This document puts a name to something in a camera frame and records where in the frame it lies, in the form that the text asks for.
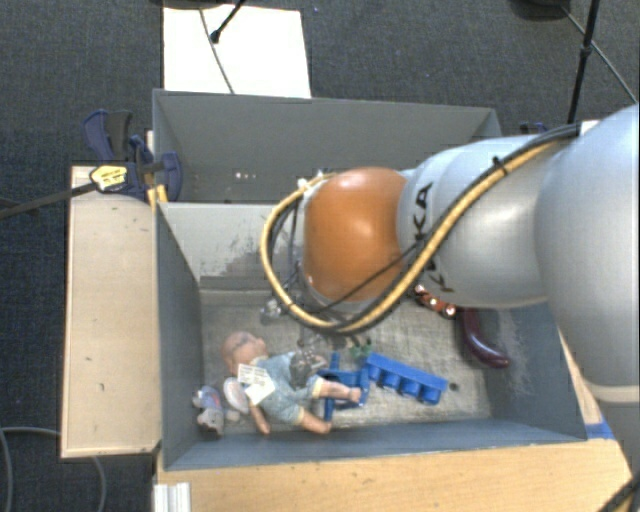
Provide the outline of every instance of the doll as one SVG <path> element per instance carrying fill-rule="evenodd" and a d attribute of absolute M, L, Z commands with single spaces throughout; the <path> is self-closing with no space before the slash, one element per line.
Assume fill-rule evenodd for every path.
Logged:
<path fill-rule="evenodd" d="M 249 401 L 249 411 L 258 430 L 269 434 L 271 426 L 268 416 L 290 425 L 299 425 L 317 434 L 327 434 L 331 422 L 324 421 L 303 407 L 303 404 L 318 398 L 335 398 L 358 403 L 362 394 L 360 388 L 350 388 L 339 382 L 323 379 L 312 374 L 301 386 L 293 382 L 291 365 L 294 352 L 270 357 L 262 338 L 237 331 L 229 335 L 221 348 L 222 359 L 232 375 L 238 375 L 238 365 L 252 365 L 266 370 L 275 390 L 260 401 L 259 405 Z"/>

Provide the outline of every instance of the doll face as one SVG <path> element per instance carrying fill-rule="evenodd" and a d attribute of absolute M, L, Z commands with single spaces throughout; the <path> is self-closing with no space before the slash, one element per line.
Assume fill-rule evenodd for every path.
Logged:
<path fill-rule="evenodd" d="M 234 332 L 223 343 L 222 359 L 231 375 L 238 375 L 239 364 L 249 364 L 256 357 L 267 356 L 267 345 L 262 338 L 248 332 Z"/>

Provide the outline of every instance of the doll clothing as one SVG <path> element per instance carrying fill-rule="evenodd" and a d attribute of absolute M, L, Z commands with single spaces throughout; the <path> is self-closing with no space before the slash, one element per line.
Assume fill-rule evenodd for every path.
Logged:
<path fill-rule="evenodd" d="M 271 417 L 299 425 L 304 410 L 312 399 L 320 397 L 322 379 L 314 374 L 307 379 L 304 387 L 294 389 L 291 385 L 291 359 L 295 352 L 289 352 L 269 358 L 254 359 L 251 364 L 264 368 L 273 381 L 275 391 L 260 402 L 260 407 Z"/>

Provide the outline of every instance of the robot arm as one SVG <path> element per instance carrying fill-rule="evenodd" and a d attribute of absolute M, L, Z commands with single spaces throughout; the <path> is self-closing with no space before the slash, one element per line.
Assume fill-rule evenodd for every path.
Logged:
<path fill-rule="evenodd" d="M 640 453 L 638 106 L 586 133 L 569 127 L 488 140 L 437 154 L 413 170 L 387 171 L 324 177 L 306 209 L 305 284 L 314 299 L 340 303 L 349 318 L 331 320 L 296 304 L 263 250 L 285 308 L 318 331 L 349 334 L 384 318 L 418 277 L 460 306 L 548 301 L 596 398 L 625 408 L 635 422 L 632 435 L 624 434 L 625 451 Z M 288 198 L 289 205 L 304 192 Z M 371 215 L 336 214 L 354 201 Z M 279 208 L 265 227 L 265 245 L 269 222 L 286 211 L 287 200 Z M 379 255 L 375 264 L 371 254 Z M 370 276 L 357 279 L 362 286 L 344 282 L 358 269 Z"/>

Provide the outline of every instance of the wooden board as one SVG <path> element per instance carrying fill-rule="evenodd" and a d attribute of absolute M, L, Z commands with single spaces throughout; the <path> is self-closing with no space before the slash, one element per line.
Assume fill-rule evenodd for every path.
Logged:
<path fill-rule="evenodd" d="M 597 511 L 630 477 L 615 441 L 165 473 L 194 512 Z"/>
<path fill-rule="evenodd" d="M 74 168 L 72 186 L 88 171 Z M 62 457 L 158 444 L 153 236 L 141 201 L 91 192 L 70 203 Z"/>

